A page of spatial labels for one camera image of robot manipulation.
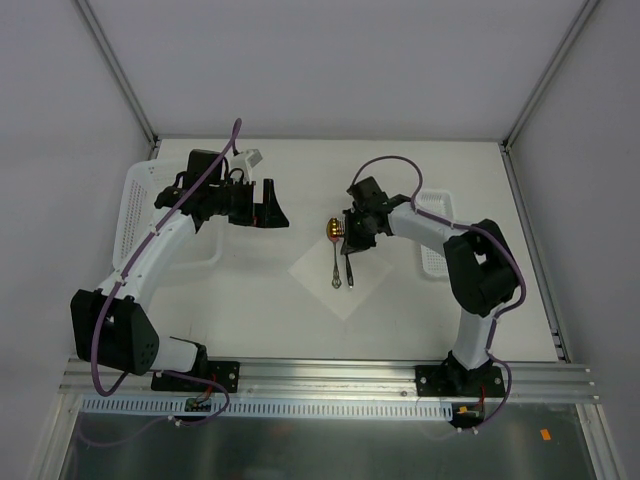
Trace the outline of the silver fork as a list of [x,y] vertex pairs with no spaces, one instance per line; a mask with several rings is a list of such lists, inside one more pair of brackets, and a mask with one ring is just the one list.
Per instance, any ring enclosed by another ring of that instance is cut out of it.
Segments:
[[341,255],[344,257],[347,285],[350,289],[354,288],[354,274],[349,254],[346,250],[346,230],[343,220],[337,220],[337,236],[342,241]]

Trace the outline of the iridescent gold spoon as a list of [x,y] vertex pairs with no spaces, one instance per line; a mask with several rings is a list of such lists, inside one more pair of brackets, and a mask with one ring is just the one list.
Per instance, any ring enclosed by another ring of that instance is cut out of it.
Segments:
[[326,235],[333,248],[333,269],[331,284],[334,289],[339,289],[342,285],[338,266],[338,242],[344,234],[341,222],[336,217],[331,217],[326,226]]

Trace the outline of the white paper napkin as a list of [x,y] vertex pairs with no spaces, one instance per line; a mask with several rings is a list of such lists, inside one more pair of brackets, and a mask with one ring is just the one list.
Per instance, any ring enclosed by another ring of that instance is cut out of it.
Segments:
[[333,286],[334,247],[323,237],[288,270],[312,296],[341,320],[348,319],[382,284],[391,265],[375,253],[350,256],[353,285],[347,278],[344,257],[337,255],[339,288]]

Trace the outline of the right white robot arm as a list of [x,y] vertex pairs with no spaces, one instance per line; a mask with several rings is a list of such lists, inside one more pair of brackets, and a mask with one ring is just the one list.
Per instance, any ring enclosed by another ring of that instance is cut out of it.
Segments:
[[454,346],[427,384],[472,394],[492,367],[488,350],[498,308],[523,283],[500,228],[488,219],[464,225],[421,210],[406,195],[388,196],[372,177],[352,184],[347,193],[352,206],[343,212],[343,255],[375,247],[376,237],[384,234],[414,241],[444,257],[461,316]]

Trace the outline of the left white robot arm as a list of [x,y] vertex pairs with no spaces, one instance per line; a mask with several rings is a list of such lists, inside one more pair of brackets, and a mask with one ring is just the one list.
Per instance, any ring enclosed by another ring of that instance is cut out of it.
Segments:
[[70,309],[78,357],[100,366],[141,376],[173,370],[188,390],[208,381],[209,367],[201,345],[161,337],[147,314],[163,274],[206,222],[226,218],[232,225],[286,228],[289,221],[265,179],[261,201],[255,201],[251,178],[262,155],[248,149],[226,157],[194,149],[173,182],[160,190],[148,225],[122,263],[93,290],[78,290]]

